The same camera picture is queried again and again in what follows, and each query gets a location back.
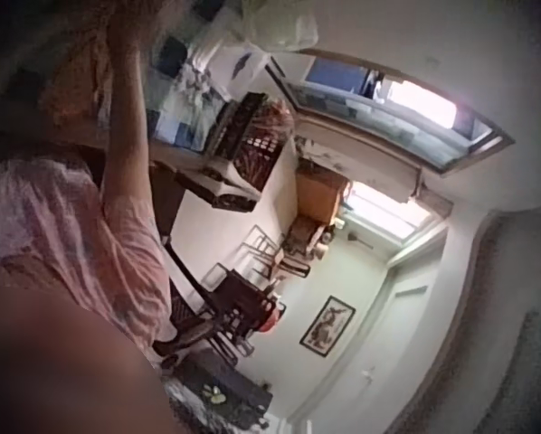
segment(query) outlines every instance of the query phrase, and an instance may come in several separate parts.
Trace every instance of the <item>window frame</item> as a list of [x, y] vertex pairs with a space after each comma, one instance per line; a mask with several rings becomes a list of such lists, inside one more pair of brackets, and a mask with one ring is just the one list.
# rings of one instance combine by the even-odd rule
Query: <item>window frame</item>
[[[353, 184], [354, 183], [361, 184], [361, 183], [359, 183], [357, 181], [351, 182], [350, 189], [349, 189], [349, 194], [343, 201], [348, 207], [351, 207], [351, 205], [349, 205], [347, 203], [347, 201], [348, 201], [349, 197], [351, 196], [351, 194], [353, 194]], [[356, 194], [356, 197], [358, 197], [362, 201], [365, 201], [365, 202], [373, 205], [374, 207], [382, 210], [383, 212], [385, 212], [387, 214], [393, 215], [393, 217], [401, 220], [402, 222], [404, 222], [405, 224], [407, 224], [408, 226], [411, 226], [413, 228], [413, 231], [409, 235], [407, 235], [404, 238], [401, 238], [399, 235], [397, 235], [395, 233], [392, 233], [388, 229], [378, 225], [375, 222], [372, 222], [371, 220], [369, 220], [365, 216], [361, 215], [360, 213], [355, 212], [355, 211], [351, 211], [351, 210], [349, 210], [347, 208], [346, 213], [350, 214], [350, 216], [352, 217], [353, 220], [355, 220], [356, 222], [361, 223], [362, 225], [366, 226], [369, 230], [375, 230], [375, 231], [382, 232], [383, 235], [392, 238], [394, 241], [397, 241], [398, 243], [400, 243], [402, 245], [404, 245], [405, 243], [411, 241], [413, 238], [417, 237], [420, 233], [422, 233], [423, 231], [426, 231], [427, 229], [429, 229], [431, 226], [433, 226], [434, 224], [436, 224], [439, 221], [439, 219], [432, 212], [428, 212], [427, 210], [425, 210], [428, 213], [428, 215], [425, 217], [425, 219], [423, 219], [423, 221], [419, 225], [416, 226], [416, 225], [408, 222], [407, 220], [405, 220], [401, 215], [398, 215], [393, 210], [388, 210], [388, 209], [384, 208], [382, 205], [380, 205], [378, 203], [375, 203], [373, 201], [370, 201], [368, 198], [362, 197], [360, 194]]]
[[446, 94], [446, 92], [438, 90], [433, 86], [430, 86], [427, 83], [424, 83], [421, 80], [404, 74], [398, 70], [387, 68], [374, 62], [358, 59], [353, 56], [348, 56], [337, 52], [327, 52], [314, 48], [302, 50], [298, 52], [298, 54], [314, 56], [317, 58], [328, 59], [332, 61], [341, 61], [343, 63], [353, 64], [355, 66], [381, 71], [385, 74], [385, 76], [393, 77], [396, 80], [408, 80], [413, 84], [421, 86], [422, 88], [429, 90], [439, 95], [440, 97], [453, 102], [458, 107], [458, 109], [467, 111], [475, 118], [477, 118], [480, 122], [487, 125], [491, 130], [488, 133], [477, 137], [475, 140], [472, 141], [472, 144], [468, 150], [468, 154], [450, 162], [444, 167], [438, 167], [437, 165], [430, 163], [424, 158], [417, 156], [409, 152], [408, 150], [402, 148], [401, 146], [394, 144], [386, 138], [365, 131], [360, 127], [350, 125], [349, 123], [342, 120], [338, 120], [325, 114], [321, 114], [316, 111], [301, 107], [297, 103], [297, 99], [291, 93], [289, 86], [286, 84], [289, 80], [284, 70], [279, 66], [274, 57], [270, 57], [270, 62], [265, 67], [265, 70], [269, 73], [270, 77], [279, 87], [281, 92], [287, 98], [290, 105], [295, 109], [300, 118], [304, 119], [307, 122], [315, 123], [322, 127], [327, 127], [333, 131], [336, 131], [339, 134], [361, 141], [366, 145], [375, 147], [390, 156], [401, 159], [409, 165], [417, 168], [425, 168], [437, 175], [440, 175], [441, 177], [445, 177], [459, 172], [460, 170], [469, 167], [470, 165], [474, 165], [479, 161], [488, 158], [489, 156], [492, 156], [497, 152], [503, 150], [504, 148], [515, 143], [515, 141], [501, 128], [499, 128], [489, 119], [481, 116], [480, 113], [475, 111], [473, 108], [470, 108], [469, 106], [458, 102], [457, 99], [452, 98], [450, 95]]

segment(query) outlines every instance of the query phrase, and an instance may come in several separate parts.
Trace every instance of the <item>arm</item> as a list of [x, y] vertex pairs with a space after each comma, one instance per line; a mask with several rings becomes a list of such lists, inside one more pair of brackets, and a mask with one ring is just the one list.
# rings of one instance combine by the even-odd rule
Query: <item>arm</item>
[[113, 74], [104, 202], [122, 195], [152, 201], [146, 109], [136, 36], [109, 29]]

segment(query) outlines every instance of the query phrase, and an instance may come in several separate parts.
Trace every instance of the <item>red object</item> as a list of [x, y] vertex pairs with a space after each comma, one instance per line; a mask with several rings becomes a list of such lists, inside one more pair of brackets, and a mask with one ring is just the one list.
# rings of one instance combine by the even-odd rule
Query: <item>red object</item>
[[269, 332], [278, 322], [280, 319], [280, 311], [277, 307], [272, 311], [272, 313], [269, 316], [269, 319], [267, 319], [267, 322], [261, 325], [261, 328], [259, 328], [259, 332], [266, 333]]

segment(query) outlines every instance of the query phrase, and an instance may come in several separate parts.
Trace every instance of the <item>ceiling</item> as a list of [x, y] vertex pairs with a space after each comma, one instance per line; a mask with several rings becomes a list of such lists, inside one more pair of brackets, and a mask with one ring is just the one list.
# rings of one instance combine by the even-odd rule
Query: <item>ceiling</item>
[[426, 81], [516, 140], [445, 178], [425, 174], [432, 189], [486, 209], [541, 206], [541, 5], [316, 0], [316, 16], [316, 48]]

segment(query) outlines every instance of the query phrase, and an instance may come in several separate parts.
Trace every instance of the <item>hand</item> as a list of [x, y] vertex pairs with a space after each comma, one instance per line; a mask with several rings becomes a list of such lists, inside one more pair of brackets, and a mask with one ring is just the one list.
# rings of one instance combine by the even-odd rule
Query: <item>hand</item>
[[109, 19], [107, 40], [112, 59], [137, 55], [149, 46], [157, 29], [158, 13], [166, 0], [122, 0]]

